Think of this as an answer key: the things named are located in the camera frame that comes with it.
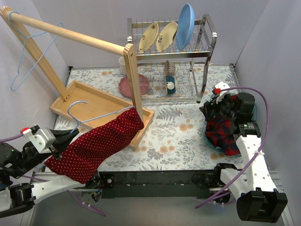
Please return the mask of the red polka dot skirt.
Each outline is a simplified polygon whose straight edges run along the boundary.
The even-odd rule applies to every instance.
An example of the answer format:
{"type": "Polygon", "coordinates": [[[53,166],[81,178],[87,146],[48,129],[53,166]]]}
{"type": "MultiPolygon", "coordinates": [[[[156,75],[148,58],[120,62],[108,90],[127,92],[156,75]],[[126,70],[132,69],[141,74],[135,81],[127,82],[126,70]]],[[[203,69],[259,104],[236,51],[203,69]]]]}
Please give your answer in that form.
{"type": "Polygon", "coordinates": [[[130,108],[116,119],[79,136],[61,159],[50,157],[45,166],[58,175],[86,184],[104,160],[129,146],[143,128],[138,112],[130,108]]]}

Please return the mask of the light blue wire hanger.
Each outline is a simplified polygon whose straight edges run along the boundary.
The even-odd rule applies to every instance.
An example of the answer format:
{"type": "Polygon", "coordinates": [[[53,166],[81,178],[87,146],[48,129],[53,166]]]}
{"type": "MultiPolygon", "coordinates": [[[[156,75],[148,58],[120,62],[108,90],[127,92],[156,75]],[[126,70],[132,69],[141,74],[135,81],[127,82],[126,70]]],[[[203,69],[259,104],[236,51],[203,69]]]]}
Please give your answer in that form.
{"type": "Polygon", "coordinates": [[[110,113],[107,113],[107,114],[103,114],[103,115],[100,115],[100,116],[97,116],[97,117],[94,117],[94,118],[90,118],[90,119],[88,119],[88,120],[80,121],[80,120],[79,120],[78,118],[76,118],[73,114],[71,114],[71,108],[72,108],[73,106],[75,106],[76,104],[79,104],[79,103],[87,104],[87,101],[83,101],[83,100],[75,101],[75,102],[73,102],[73,103],[67,108],[67,113],[68,113],[68,115],[71,116],[71,118],[74,119],[75,122],[76,122],[76,127],[73,128],[73,129],[70,131],[70,134],[73,133],[75,130],[77,130],[80,124],[83,124],[83,123],[86,123],[86,122],[90,122],[90,121],[94,121],[94,120],[103,118],[103,117],[105,117],[105,116],[109,116],[109,115],[113,115],[113,114],[122,113],[122,112],[125,111],[125,110],[129,110],[130,108],[134,108],[134,106],[131,105],[131,106],[125,107],[125,108],[123,108],[123,109],[121,109],[121,110],[119,110],[119,111],[113,111],[113,112],[110,112],[110,113]]]}

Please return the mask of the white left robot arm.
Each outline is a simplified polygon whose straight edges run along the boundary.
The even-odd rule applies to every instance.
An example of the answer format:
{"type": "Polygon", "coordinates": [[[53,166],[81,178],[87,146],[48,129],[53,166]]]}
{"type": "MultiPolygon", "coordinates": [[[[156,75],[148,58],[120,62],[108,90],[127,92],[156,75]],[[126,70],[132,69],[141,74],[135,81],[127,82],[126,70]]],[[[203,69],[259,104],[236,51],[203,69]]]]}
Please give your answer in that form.
{"type": "Polygon", "coordinates": [[[70,189],[92,189],[100,183],[94,172],[84,176],[84,184],[55,176],[50,181],[31,179],[28,183],[14,184],[48,157],[62,160],[63,152],[78,135],[78,129],[53,130],[38,125],[27,127],[0,142],[0,216],[1,218],[31,210],[35,204],[54,194],[70,189]]]}

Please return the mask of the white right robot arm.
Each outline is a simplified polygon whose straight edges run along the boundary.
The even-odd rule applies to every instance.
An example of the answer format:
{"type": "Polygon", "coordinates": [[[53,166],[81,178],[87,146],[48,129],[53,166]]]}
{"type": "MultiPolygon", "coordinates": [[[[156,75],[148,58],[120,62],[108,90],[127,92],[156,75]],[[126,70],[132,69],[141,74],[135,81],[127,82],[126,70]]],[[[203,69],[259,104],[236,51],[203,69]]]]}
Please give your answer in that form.
{"type": "Polygon", "coordinates": [[[242,221],[276,223],[288,200],[285,193],[274,184],[262,151],[261,132],[253,118],[255,98],[240,92],[231,95],[228,91],[217,91],[210,102],[205,102],[201,111],[207,119],[221,116],[230,121],[230,133],[234,136],[244,167],[220,163],[213,174],[213,183],[223,187],[196,208],[217,199],[229,190],[236,200],[238,217],[242,221]]]}

